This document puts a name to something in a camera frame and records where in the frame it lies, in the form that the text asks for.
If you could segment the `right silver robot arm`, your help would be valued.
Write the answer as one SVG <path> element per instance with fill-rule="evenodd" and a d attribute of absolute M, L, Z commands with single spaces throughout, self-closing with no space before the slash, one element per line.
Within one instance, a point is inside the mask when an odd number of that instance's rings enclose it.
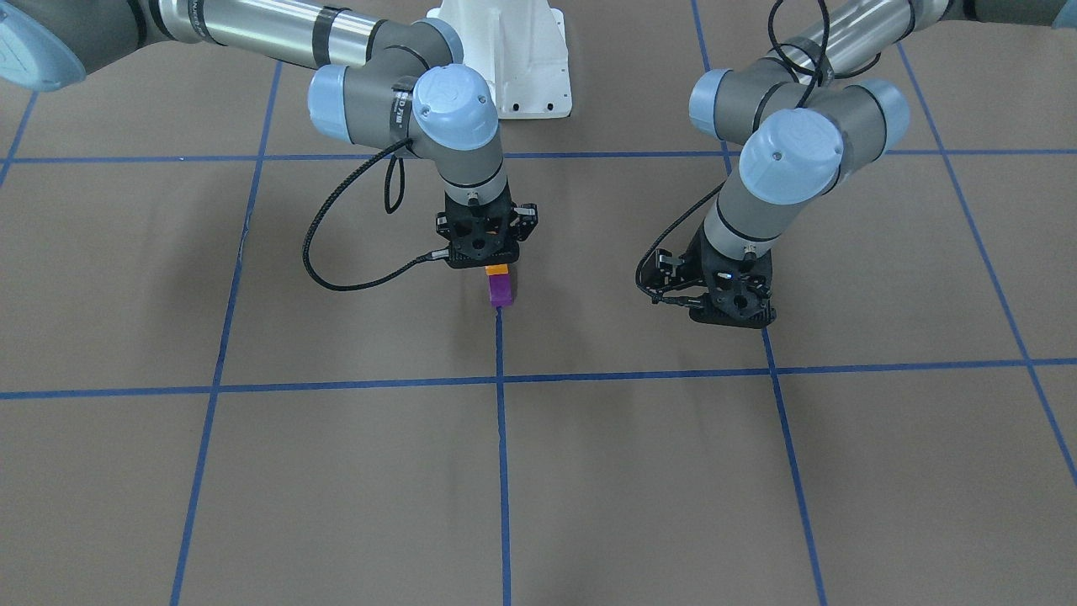
<path fill-rule="evenodd" d="M 252 51 L 313 71 L 320 133 L 430 160 L 454 205 L 507 192 L 499 115 L 454 28 L 311 1 L 4 1 L 3 79 L 58 91 L 159 42 Z"/>

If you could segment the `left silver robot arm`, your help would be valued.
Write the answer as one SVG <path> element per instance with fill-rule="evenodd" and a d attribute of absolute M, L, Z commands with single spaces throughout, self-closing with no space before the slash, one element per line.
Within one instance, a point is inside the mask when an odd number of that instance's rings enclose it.
<path fill-rule="evenodd" d="M 838 88 L 881 51 L 946 20 L 1074 27 L 1073 1 L 850 1 L 746 68 L 697 80 L 697 130 L 741 147 L 699 230 L 708 256 L 761 260 L 805 206 L 875 163 L 908 130 L 895 85 Z"/>

